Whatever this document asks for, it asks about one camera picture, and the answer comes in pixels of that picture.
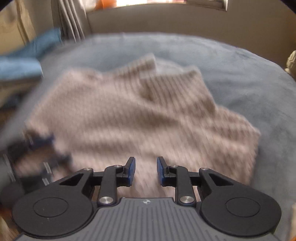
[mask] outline bed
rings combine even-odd
[[[41,62],[44,79],[0,134],[0,147],[20,136],[34,105],[70,67],[108,71],[147,53],[195,65],[217,104],[244,115],[261,131],[252,186],[275,198],[282,219],[275,232],[287,240],[296,202],[296,82],[278,65],[216,41],[173,34],[94,35],[66,42]]]

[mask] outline gray ribbed plate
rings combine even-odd
[[[17,241],[38,239],[20,235]],[[172,198],[122,198],[115,207],[99,209],[88,226],[58,241],[278,241],[272,234],[238,238],[208,226],[194,208]]]

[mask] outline orange object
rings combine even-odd
[[[98,10],[111,7],[116,7],[116,0],[98,0],[95,9]]]

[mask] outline gray blanket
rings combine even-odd
[[[2,131],[0,147],[20,134],[34,104],[67,68],[108,71],[147,53],[197,66],[215,102],[244,115],[261,131],[252,186],[279,202],[283,214],[275,234],[287,240],[296,202],[296,83],[278,65],[246,50],[168,34],[98,35],[67,43],[42,61],[44,79]]]

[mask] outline gray curtain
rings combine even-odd
[[[80,0],[51,0],[55,27],[66,39],[76,42],[91,34],[86,12]]]

